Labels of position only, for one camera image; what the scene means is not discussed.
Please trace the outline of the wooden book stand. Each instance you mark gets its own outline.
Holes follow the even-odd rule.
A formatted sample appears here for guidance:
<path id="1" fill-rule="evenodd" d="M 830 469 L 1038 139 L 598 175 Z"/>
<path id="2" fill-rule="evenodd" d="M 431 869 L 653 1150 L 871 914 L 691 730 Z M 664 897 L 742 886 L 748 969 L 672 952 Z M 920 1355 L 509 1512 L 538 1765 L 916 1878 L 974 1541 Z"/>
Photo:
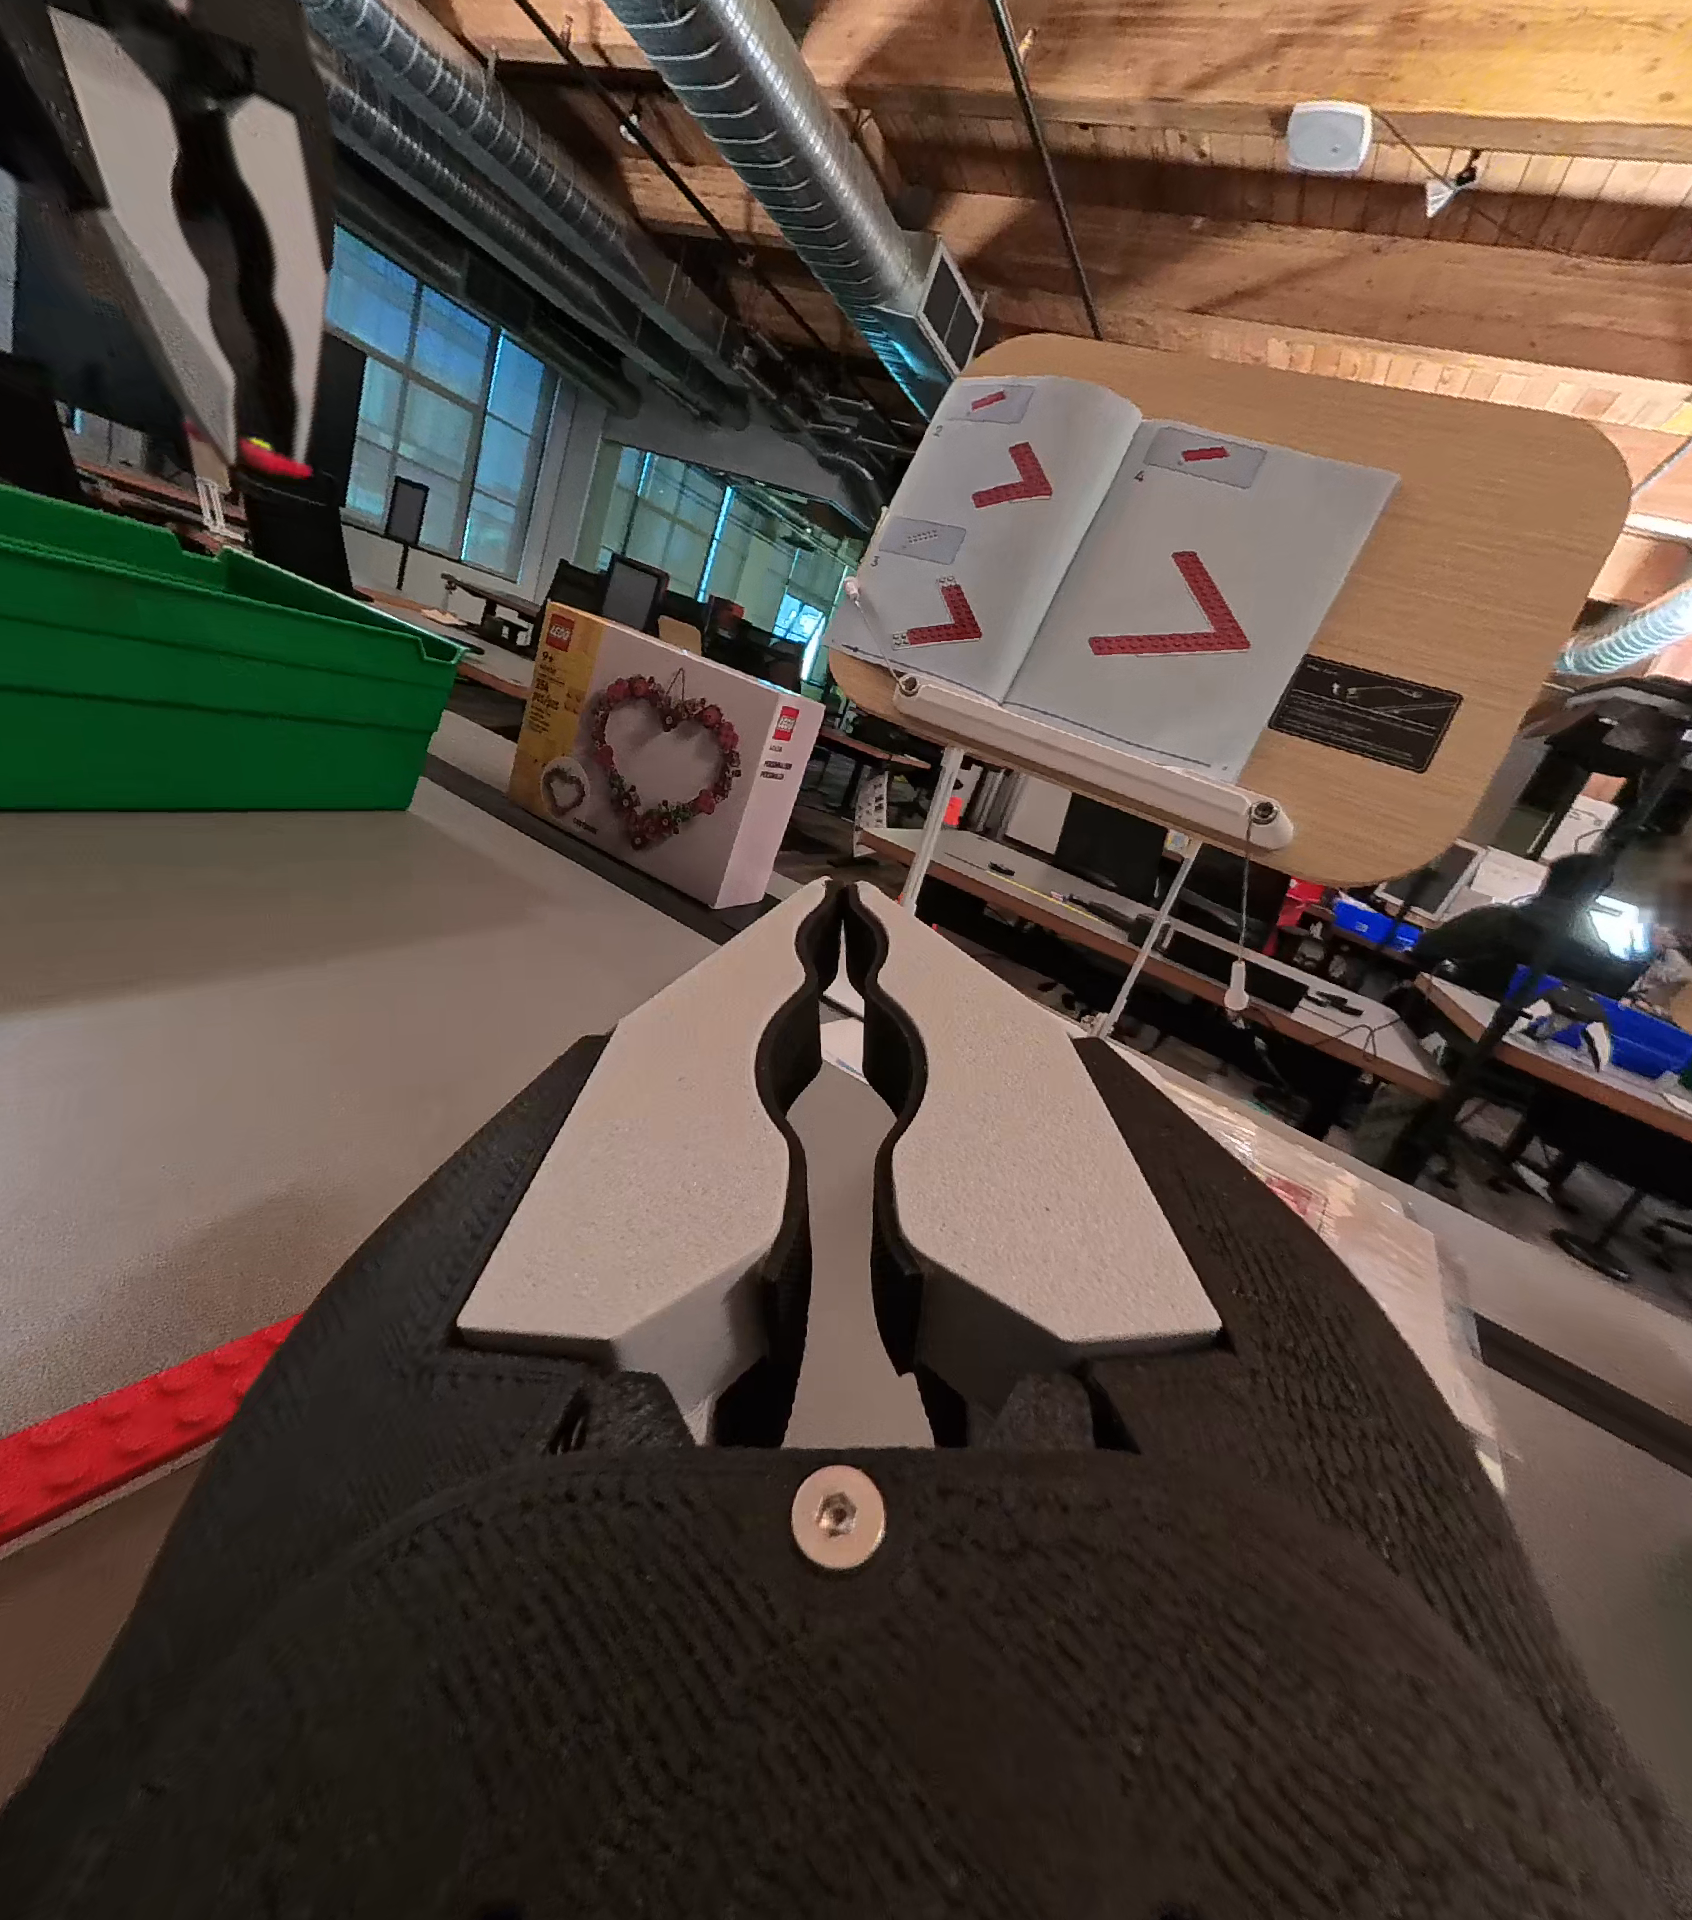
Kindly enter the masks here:
<path id="1" fill-rule="evenodd" d="M 1625 515 L 1592 427 L 1461 397 L 1199 354 L 1025 335 L 970 373 L 1062 373 L 1133 400 L 1215 404 L 1223 426 L 1402 474 L 1236 782 L 1097 748 L 828 656 L 860 711 L 1292 877 L 1359 884 L 1444 851 L 1482 799 Z"/>

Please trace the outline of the white ceiling speaker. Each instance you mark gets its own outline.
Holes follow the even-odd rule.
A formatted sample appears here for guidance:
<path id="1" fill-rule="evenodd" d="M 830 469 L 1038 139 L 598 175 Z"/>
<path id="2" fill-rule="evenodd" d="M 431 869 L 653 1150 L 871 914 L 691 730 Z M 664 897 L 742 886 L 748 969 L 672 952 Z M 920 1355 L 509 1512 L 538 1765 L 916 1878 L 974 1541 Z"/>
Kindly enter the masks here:
<path id="1" fill-rule="evenodd" d="M 1282 129 L 1288 166 L 1311 177 L 1355 177 L 1370 155 L 1373 132 L 1373 113 L 1362 102 L 1296 102 Z"/>

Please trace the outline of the red and white lego plate assembly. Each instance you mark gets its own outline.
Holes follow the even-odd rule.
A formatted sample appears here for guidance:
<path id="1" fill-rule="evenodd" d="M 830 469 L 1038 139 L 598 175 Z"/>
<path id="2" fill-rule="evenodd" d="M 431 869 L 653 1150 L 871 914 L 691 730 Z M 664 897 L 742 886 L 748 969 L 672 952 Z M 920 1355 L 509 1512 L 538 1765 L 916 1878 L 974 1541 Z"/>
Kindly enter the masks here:
<path id="1" fill-rule="evenodd" d="M 0 1557 L 194 1464 L 224 1435 L 298 1317 L 0 1438 Z"/>

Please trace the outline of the printed plastic bag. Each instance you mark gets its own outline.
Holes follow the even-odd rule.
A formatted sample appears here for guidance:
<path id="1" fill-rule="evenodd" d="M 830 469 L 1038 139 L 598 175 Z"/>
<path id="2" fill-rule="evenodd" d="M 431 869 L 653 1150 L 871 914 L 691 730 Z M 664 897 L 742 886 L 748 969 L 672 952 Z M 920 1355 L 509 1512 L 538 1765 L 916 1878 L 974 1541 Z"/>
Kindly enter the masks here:
<path id="1" fill-rule="evenodd" d="M 1167 1096 L 1218 1139 L 1365 1285 L 1434 1380 L 1467 1432 L 1491 1486 L 1506 1495 L 1498 1416 L 1465 1283 L 1407 1205 L 1326 1159 L 1311 1140 L 1286 1140 L 1275 1122 L 1232 1110 L 1218 1092 L 1140 1063 Z"/>

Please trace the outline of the blue plastic bin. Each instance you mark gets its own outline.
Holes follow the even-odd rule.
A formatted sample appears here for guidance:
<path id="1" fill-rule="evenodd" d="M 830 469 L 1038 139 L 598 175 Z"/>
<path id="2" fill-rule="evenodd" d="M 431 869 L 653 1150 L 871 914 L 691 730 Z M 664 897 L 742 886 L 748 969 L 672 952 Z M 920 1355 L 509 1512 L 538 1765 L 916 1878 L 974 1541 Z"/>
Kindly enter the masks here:
<path id="1" fill-rule="evenodd" d="M 1573 1054 L 1592 1069 L 1618 1066 L 1637 1078 L 1681 1078 L 1692 1066 L 1692 1033 L 1628 1002 L 1598 996 L 1577 981 L 1520 969 L 1507 996 L 1520 1003 L 1515 1040 Z"/>

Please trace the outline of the black office chair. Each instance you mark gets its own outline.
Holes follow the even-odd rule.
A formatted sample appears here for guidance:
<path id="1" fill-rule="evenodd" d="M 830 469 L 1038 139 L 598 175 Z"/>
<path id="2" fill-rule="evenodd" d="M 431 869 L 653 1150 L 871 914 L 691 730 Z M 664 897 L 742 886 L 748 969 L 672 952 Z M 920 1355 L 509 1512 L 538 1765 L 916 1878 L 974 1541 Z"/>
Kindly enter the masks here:
<path id="1" fill-rule="evenodd" d="M 59 502 L 91 505 L 59 420 L 48 373 L 0 349 L 0 483 Z"/>

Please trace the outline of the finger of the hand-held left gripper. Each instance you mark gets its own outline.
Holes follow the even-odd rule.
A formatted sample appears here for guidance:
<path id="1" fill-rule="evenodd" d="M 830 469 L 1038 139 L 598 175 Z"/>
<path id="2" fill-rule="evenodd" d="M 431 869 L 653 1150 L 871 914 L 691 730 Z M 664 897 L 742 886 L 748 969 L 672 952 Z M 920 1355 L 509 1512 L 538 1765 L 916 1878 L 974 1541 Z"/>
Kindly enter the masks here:
<path id="1" fill-rule="evenodd" d="M 199 149 L 253 88 L 250 14 L 242 2 L 52 2 L 46 29 L 87 177 L 73 227 L 172 404 L 206 439 L 232 439 L 236 357 L 194 238 L 216 216 Z"/>
<path id="2" fill-rule="evenodd" d="M 253 341 L 242 439 L 307 452 L 329 297 L 329 213 L 298 114 L 242 98 L 224 114 L 236 298 Z"/>

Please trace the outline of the long office desk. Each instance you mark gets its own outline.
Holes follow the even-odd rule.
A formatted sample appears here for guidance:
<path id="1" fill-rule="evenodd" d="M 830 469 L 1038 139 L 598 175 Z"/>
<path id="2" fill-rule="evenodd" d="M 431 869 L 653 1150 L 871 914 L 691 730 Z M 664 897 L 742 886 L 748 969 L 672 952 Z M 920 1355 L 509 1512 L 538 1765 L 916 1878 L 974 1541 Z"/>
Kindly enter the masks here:
<path id="1" fill-rule="evenodd" d="M 1434 1099 L 1447 1088 L 1407 1022 L 1370 996 L 1352 996 L 1343 1010 L 1326 1007 L 1326 985 L 1317 976 L 1181 919 L 1167 919 L 1151 949 L 1140 949 L 1140 939 L 1126 928 L 1147 930 L 1155 919 L 1148 907 L 1068 877 L 1034 855 L 1003 851 L 979 833 L 942 829 L 929 851 L 924 881 L 979 900 L 1003 919 L 1037 923 L 1115 965 L 1119 976 L 1140 963 L 1151 987 L 1188 992 L 1218 1010 L 1232 965 L 1240 963 L 1247 985 L 1243 1017 L 1415 1096 Z"/>

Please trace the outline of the dark spiral metal duct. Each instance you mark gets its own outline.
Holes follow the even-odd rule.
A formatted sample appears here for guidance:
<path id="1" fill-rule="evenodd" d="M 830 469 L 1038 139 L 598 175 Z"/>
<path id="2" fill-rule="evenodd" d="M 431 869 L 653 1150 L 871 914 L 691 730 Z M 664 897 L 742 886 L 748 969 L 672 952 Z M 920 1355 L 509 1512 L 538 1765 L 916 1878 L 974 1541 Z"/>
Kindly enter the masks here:
<path id="1" fill-rule="evenodd" d="M 387 2 L 303 2 L 349 155 L 713 426 L 748 421 L 719 306 L 578 177 L 523 110 Z"/>

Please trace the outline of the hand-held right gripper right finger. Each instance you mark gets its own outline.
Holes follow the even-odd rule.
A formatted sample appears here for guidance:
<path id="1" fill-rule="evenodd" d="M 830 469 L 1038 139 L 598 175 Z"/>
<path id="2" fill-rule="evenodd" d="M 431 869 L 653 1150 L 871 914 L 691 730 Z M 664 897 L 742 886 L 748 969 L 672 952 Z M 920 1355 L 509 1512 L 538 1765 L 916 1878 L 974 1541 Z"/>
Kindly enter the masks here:
<path id="1" fill-rule="evenodd" d="M 849 980 L 892 1110 L 871 1294 L 896 1372 L 1014 1384 L 1211 1347 L 1219 1313 L 1073 1032 L 865 884 Z"/>

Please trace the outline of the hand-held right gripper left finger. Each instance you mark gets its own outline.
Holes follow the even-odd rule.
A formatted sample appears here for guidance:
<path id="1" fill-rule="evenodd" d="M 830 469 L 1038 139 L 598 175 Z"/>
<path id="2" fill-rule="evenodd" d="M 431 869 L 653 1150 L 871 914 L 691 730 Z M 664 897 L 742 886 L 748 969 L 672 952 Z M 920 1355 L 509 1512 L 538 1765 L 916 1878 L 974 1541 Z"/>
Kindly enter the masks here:
<path id="1" fill-rule="evenodd" d="M 783 1428 L 811 1298 L 805 1151 L 839 888 L 815 881 L 605 1037 L 457 1310 L 487 1351 L 653 1375 Z"/>

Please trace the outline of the lego instruction booklet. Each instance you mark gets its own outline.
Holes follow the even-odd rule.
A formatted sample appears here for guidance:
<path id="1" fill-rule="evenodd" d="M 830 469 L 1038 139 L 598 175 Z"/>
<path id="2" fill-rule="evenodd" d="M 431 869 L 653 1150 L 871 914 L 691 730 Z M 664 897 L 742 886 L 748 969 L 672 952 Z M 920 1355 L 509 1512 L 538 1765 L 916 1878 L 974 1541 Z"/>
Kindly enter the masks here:
<path id="1" fill-rule="evenodd" d="M 1236 782 L 1402 474 L 1062 373 L 950 380 L 828 656 Z"/>

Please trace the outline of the green plastic bin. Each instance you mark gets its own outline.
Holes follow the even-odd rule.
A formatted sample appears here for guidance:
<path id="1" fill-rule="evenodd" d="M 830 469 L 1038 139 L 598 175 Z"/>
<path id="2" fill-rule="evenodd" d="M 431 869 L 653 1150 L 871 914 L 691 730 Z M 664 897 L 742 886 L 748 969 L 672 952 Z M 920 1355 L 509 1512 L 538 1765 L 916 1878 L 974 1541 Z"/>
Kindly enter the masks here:
<path id="1" fill-rule="evenodd" d="M 465 648 L 0 485 L 0 812 L 405 808 Z"/>

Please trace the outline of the white lego set box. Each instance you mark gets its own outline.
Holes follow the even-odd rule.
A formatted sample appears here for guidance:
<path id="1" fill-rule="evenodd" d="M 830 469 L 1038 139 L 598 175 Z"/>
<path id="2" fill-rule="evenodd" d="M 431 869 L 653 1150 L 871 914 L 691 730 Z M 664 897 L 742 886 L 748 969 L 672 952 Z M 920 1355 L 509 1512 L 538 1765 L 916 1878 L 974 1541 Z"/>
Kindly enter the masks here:
<path id="1" fill-rule="evenodd" d="M 700 904 L 757 904 L 820 705 L 568 607 L 532 667 L 509 801 Z"/>

